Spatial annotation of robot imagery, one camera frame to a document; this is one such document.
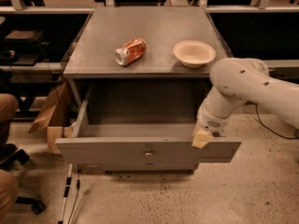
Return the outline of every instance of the gray table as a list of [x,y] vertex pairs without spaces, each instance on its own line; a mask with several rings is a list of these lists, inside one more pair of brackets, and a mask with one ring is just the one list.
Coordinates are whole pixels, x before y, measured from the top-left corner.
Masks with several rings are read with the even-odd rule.
[[[114,50],[134,37],[147,42],[147,51],[121,67]],[[172,51],[183,40],[208,43],[216,59],[197,69],[183,66]],[[225,57],[199,7],[96,9],[64,70],[80,103],[73,137],[56,141],[64,158],[96,163],[104,171],[193,171],[199,162],[230,161],[238,141],[220,138],[203,149],[192,147],[210,67]],[[86,84],[85,92],[80,87]]]

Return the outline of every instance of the floor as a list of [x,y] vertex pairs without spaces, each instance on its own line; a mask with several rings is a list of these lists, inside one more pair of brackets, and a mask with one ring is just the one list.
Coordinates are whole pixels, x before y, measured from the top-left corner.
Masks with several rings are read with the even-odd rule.
[[[260,111],[264,124],[280,134],[295,129],[275,115]],[[45,133],[28,133],[31,122],[14,122],[9,142],[31,159],[14,164],[20,195],[41,200],[47,209],[36,216],[27,205],[16,204],[2,224],[57,223],[61,220],[64,185],[69,165],[49,154]],[[97,166],[83,165],[81,188],[73,218],[77,167],[64,213],[64,223],[298,223],[299,141],[268,132],[257,120],[254,105],[237,109],[225,127],[228,137],[242,145],[231,163],[200,164],[193,175],[105,175]]]

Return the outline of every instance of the drawer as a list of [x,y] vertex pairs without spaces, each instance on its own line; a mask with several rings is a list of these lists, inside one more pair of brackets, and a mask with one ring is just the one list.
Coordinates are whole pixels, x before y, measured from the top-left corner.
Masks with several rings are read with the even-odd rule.
[[240,142],[215,138],[192,146],[205,82],[177,79],[104,79],[90,84],[72,138],[56,144],[70,163],[104,171],[194,170],[199,162],[227,162]]

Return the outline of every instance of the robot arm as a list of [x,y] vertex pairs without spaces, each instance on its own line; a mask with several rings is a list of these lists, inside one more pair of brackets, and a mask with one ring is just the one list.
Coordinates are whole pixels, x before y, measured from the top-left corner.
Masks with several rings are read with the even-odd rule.
[[203,147],[223,130],[235,109],[247,101],[258,104],[299,128],[299,86],[269,76],[257,59],[223,59],[210,71],[213,88],[201,104],[193,145]]

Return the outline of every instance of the person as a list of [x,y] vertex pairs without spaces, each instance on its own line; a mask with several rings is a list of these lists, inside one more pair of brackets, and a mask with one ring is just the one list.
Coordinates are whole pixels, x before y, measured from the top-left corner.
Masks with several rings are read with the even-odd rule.
[[[10,122],[18,108],[11,94],[0,94],[0,163],[15,153],[16,146],[7,144]],[[18,182],[14,175],[0,169],[0,221],[11,210],[18,197]]]

